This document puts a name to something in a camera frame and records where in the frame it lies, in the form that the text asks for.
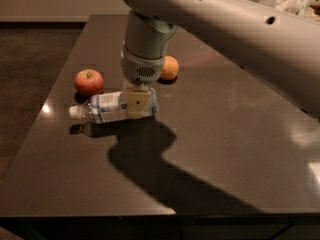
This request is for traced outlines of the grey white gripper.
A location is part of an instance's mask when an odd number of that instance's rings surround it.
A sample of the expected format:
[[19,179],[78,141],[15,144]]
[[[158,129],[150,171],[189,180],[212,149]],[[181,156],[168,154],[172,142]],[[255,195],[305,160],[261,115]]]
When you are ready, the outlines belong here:
[[129,12],[121,51],[124,78],[135,86],[128,89],[129,119],[143,117],[151,97],[147,88],[160,78],[169,40],[177,29],[176,25]]

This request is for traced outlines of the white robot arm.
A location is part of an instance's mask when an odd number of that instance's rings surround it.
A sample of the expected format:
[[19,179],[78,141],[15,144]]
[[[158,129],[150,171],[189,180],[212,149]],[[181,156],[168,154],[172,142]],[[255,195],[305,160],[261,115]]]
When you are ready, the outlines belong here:
[[320,116],[320,25],[248,0],[124,0],[130,7],[121,67],[137,118],[181,27],[308,115]]

